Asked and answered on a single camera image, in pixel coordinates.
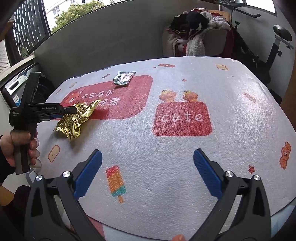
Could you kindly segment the person's left hand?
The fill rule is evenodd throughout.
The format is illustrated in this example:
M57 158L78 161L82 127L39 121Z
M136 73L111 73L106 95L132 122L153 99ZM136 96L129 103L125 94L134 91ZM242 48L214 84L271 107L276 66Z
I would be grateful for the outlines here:
M28 154L32 165L36 165L37 158L40 156L40 152L37 150L39 146L38 132L35 132L33 139L31 139L30 132L11 130L1 137L1 150L4 157L10 164L15 166L15 147L29 144Z

